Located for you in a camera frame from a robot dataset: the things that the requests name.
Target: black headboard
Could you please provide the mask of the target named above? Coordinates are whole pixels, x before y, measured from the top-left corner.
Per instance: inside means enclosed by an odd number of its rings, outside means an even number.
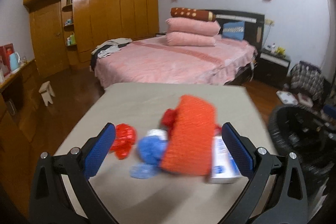
[[[221,26],[220,34],[223,32],[223,24],[228,22],[245,21],[244,39],[259,51],[263,43],[265,15],[231,11],[231,10],[208,10],[217,15],[217,21]]]

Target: pink pillow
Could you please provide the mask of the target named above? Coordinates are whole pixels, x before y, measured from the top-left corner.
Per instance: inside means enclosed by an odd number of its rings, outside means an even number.
[[[205,22],[184,17],[173,17],[167,19],[168,32],[188,32],[213,37],[221,29],[217,21]]]
[[[169,46],[208,46],[214,47],[216,45],[215,37],[206,37],[204,35],[185,33],[185,32],[171,32],[166,35],[167,44]]]

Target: small wooden stool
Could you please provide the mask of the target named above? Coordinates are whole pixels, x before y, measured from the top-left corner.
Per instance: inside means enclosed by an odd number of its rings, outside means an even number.
[[[41,93],[45,106],[48,106],[48,102],[50,104],[53,104],[53,100],[51,96],[55,97],[55,93],[53,89],[51,88],[50,81],[45,82],[41,85],[39,89],[39,93]]]

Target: electric kettle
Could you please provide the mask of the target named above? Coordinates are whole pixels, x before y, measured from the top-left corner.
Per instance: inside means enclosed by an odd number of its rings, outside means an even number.
[[[16,72],[20,65],[20,56],[17,52],[13,52],[10,56],[9,56],[9,64],[10,64],[10,69],[12,72]]]

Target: metal screw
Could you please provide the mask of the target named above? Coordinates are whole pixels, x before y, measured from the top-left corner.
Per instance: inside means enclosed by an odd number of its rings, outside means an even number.
[[[260,147],[260,148],[258,148],[258,152],[261,155],[265,155],[267,153],[267,150],[265,148],[263,148],[263,147]]]
[[[80,149],[78,147],[74,147],[70,150],[70,153],[73,155],[77,155],[79,153]]]
[[[289,153],[289,156],[290,156],[293,160],[296,159],[296,154],[295,154],[294,152],[290,152],[290,153]]]
[[[47,152],[42,152],[41,153],[41,159],[45,159],[48,156]]]

